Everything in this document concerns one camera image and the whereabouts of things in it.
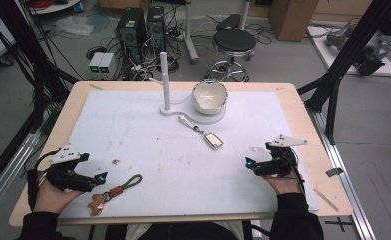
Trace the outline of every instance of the table surface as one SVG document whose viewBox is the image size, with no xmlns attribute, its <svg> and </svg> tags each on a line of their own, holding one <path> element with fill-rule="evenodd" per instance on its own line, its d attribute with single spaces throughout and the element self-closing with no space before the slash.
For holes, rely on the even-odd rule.
<svg viewBox="0 0 391 240">
<path fill-rule="evenodd" d="M 190 91 L 195 82 L 172 82 L 171 91 Z M 223 83 L 229 92 L 232 91 L 257 91 L 274 92 L 280 102 L 286 117 L 289 129 L 293 136 L 300 139 L 308 139 L 307 145 L 298 148 L 298 154 L 303 159 L 305 171 L 310 179 L 319 210 L 318 216 L 348 216 L 352 214 L 352 207 L 344 188 L 337 176 L 328 177 L 326 171 L 332 169 L 332 164 L 321 143 L 303 102 L 295 87 L 289 83 Z M 75 123 L 77 122 L 86 97 L 90 91 L 115 90 L 115 91 L 162 91 L 162 86 L 153 82 L 97 82 L 85 81 L 74 85 L 73 90 L 52 130 L 41 155 L 63 147 L 69 140 Z M 49 167 L 45 159 L 39 168 Z M 30 212 L 27 203 L 27 186 L 24 188 L 17 205 L 11 216 L 12 226 L 21 226 L 24 215 Z M 213 221 L 213 220 L 238 220 L 238 219 L 261 219 L 271 218 L 273 213 L 247 213 L 229 215 L 206 215 L 206 216 L 172 216 L 159 217 L 134 217 L 134 218 L 91 218 L 73 219 L 72 222 L 59 220 L 59 224 L 106 224 L 106 223 L 138 223 L 138 222 L 164 222 L 164 221 Z"/>
</svg>

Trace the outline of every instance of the white panel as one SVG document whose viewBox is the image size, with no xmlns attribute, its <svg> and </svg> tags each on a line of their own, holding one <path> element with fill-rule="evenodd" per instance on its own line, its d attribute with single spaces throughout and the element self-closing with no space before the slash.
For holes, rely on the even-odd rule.
<svg viewBox="0 0 391 240">
<path fill-rule="evenodd" d="M 86 205 L 92 201 L 92 194 L 106 192 L 135 174 L 142 174 L 143 181 L 108 202 L 99 217 L 274 212 L 274 191 L 245 167 L 245 157 L 270 160 L 265 142 L 279 134 L 291 135 L 277 96 L 230 92 L 223 120 L 200 126 L 223 140 L 223 147 L 213 150 L 201 134 L 181 124 L 177 116 L 160 113 L 162 94 L 90 93 L 70 142 L 80 153 L 90 154 L 76 172 L 94 176 L 107 171 L 107 183 L 77 198 L 61 217 L 89 217 Z M 182 101 L 188 95 L 172 92 L 171 101 Z M 300 162 L 308 203 L 311 210 L 317 210 Z"/>
<path fill-rule="evenodd" d="M 313 42 L 314 46 L 320 54 L 320 57 L 323 60 L 323 63 L 325 64 L 326 68 L 329 69 L 333 61 L 335 61 L 336 56 L 339 54 L 339 51 L 334 46 L 326 46 L 326 29 L 320 27 L 308 27 L 308 31 L 311 36 L 323 35 L 320 38 L 313 38 Z M 382 62 L 385 63 L 385 65 L 376 70 L 376 72 L 374 72 L 372 76 L 391 77 L 391 62 L 386 57 L 382 59 Z M 348 69 L 347 74 L 359 75 L 357 69 L 353 66 Z"/>
</svg>

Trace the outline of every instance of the stool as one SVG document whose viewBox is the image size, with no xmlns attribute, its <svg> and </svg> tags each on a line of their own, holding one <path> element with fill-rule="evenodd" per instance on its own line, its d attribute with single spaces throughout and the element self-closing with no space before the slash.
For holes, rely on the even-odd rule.
<svg viewBox="0 0 391 240">
<path fill-rule="evenodd" d="M 254 52 L 255 38 L 248 32 L 240 29 L 224 29 L 218 31 L 213 37 L 213 47 L 217 51 L 227 54 L 227 61 L 220 61 L 210 68 L 210 77 L 223 81 L 232 78 L 237 82 L 248 82 L 249 77 L 245 68 L 235 62 L 236 56 L 250 57 Z"/>
</svg>

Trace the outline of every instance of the black stool seat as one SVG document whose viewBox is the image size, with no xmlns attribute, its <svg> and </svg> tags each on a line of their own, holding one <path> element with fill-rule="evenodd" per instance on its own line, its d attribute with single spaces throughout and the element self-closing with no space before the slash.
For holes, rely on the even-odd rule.
<svg viewBox="0 0 391 240">
<path fill-rule="evenodd" d="M 247 52 L 254 48 L 255 38 L 240 29 L 224 29 L 214 34 L 213 44 L 226 52 Z"/>
</svg>

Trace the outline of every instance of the computer tower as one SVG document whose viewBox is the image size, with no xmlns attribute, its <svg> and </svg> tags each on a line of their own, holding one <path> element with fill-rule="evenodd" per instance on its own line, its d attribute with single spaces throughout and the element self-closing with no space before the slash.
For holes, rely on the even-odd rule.
<svg viewBox="0 0 391 240">
<path fill-rule="evenodd" d="M 151 53 L 160 53 L 166 51 L 164 7 L 151 6 L 148 8 L 146 18 L 146 28 L 148 30 L 148 39 Z"/>
<path fill-rule="evenodd" d="M 143 45 L 147 41 L 146 25 L 142 8 L 126 8 L 117 25 L 117 34 L 125 54 L 124 60 L 134 64 L 144 61 Z"/>
</svg>

